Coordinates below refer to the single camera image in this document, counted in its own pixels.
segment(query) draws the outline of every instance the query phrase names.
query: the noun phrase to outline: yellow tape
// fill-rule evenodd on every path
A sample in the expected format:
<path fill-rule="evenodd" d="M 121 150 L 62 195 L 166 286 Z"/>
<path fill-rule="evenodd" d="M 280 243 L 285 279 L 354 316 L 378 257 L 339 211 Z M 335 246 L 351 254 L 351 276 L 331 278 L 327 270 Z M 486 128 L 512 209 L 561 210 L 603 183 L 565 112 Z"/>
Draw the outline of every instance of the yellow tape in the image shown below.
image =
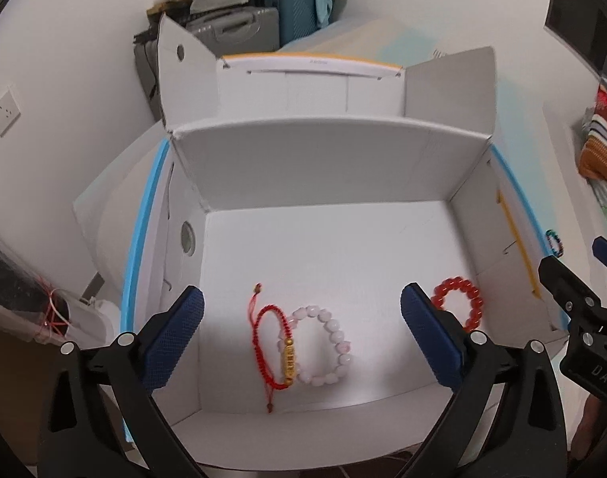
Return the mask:
<path fill-rule="evenodd" d="M 524 243 L 522 242 L 522 237 L 520 237 L 520 232 L 518 231 L 518 228 L 515 227 L 515 222 L 513 221 L 511 211 L 509 210 L 505 198 L 503 198 L 502 192 L 500 191 L 498 191 L 498 202 L 500 206 L 502 206 L 503 212 L 505 213 L 506 221 L 509 223 L 509 230 L 511 230 L 513 237 L 515 237 L 515 243 L 518 245 L 518 249 L 520 250 L 520 254 L 522 255 L 522 261 L 524 262 L 524 266 L 527 268 L 527 273 L 529 274 L 529 281 L 531 282 L 531 287 L 533 288 L 533 295 L 536 298 L 542 300 L 540 286 L 538 286 L 538 279 L 536 278 L 536 274 L 533 271 L 533 265 L 531 264 L 531 260 L 527 255 L 527 250 L 524 248 Z"/>
<path fill-rule="evenodd" d="M 395 65 L 391 63 L 381 63 L 379 61 L 371 61 L 369 59 L 362 59 L 360 57 L 349 57 L 338 54 L 322 54 L 316 52 L 258 52 L 255 54 L 231 54 L 222 56 L 223 60 L 226 59 L 253 59 L 255 57 L 304 57 L 313 59 L 338 59 L 340 61 L 355 61 L 357 63 L 367 63 L 374 66 L 385 66 L 386 68 L 392 68 L 402 70 L 401 65 Z"/>

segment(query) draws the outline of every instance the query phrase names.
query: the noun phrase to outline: box flap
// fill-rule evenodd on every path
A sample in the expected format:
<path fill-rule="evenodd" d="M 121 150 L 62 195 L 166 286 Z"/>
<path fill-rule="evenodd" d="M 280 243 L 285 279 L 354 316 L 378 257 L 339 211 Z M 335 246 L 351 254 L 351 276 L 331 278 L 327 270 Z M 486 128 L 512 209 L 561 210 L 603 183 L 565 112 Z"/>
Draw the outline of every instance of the box flap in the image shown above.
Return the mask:
<path fill-rule="evenodd" d="M 201 41 L 166 16 L 159 25 L 158 67 L 168 131 L 217 114 L 217 59 Z"/>
<path fill-rule="evenodd" d="M 496 55 L 490 46 L 406 69 L 405 116 L 493 134 Z"/>
<path fill-rule="evenodd" d="M 165 134 L 162 123 L 156 123 L 73 202 L 73 213 L 94 265 L 116 289 L 122 289 L 124 283 L 133 222 L 153 155 Z"/>
<path fill-rule="evenodd" d="M 487 139 L 344 115 L 202 121 L 175 145 L 210 208 L 235 210 L 448 199 Z"/>

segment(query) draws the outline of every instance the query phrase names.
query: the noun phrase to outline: luggage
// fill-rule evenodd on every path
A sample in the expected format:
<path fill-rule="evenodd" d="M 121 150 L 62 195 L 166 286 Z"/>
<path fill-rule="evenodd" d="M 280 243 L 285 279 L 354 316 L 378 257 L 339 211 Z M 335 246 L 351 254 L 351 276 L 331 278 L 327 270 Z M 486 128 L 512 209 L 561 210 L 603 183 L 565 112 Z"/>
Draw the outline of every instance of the luggage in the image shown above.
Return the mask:
<path fill-rule="evenodd" d="M 318 30 L 315 0 L 250 0 L 250 3 L 257 7 L 277 7 L 281 46 Z"/>
<path fill-rule="evenodd" d="M 215 10 L 189 21 L 185 27 L 217 57 L 274 52 L 279 49 L 279 13 L 274 8 L 234 7 Z M 153 117 L 161 120 L 156 30 L 135 37 L 134 53 L 135 66 Z"/>
<path fill-rule="evenodd" d="M 274 8 L 216 10 L 188 23 L 186 30 L 217 57 L 279 49 L 279 13 Z"/>

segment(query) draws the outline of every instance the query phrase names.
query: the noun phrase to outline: red bead bracelet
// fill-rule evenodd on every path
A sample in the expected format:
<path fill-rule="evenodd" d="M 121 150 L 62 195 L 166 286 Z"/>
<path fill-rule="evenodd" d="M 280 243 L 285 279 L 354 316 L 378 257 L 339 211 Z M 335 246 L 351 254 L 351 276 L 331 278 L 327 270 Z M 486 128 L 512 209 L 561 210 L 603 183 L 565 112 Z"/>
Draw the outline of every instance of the red bead bracelet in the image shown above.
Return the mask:
<path fill-rule="evenodd" d="M 467 280 L 461 276 L 455 278 L 446 278 L 442 284 L 437 285 L 434 289 L 434 296 L 431 297 L 431 302 L 438 309 L 443 309 L 445 304 L 445 296 L 451 290 L 457 289 L 467 295 L 467 298 L 471 302 L 471 311 L 469 313 L 469 319 L 465 322 L 465 331 L 470 333 L 480 326 L 480 319 L 482 318 L 482 306 L 485 301 L 480 296 L 480 290 L 473 285 L 470 280 Z"/>

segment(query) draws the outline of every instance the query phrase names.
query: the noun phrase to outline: wall outlet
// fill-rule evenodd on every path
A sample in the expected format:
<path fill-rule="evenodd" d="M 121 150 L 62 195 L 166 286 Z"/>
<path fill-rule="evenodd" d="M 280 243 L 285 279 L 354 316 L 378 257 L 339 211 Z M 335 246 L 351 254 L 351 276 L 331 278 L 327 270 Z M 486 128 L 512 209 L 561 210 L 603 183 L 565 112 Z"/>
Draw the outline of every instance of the wall outlet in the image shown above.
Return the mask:
<path fill-rule="evenodd" d="M 21 110 L 9 90 L 0 99 L 0 136 L 21 116 Z"/>

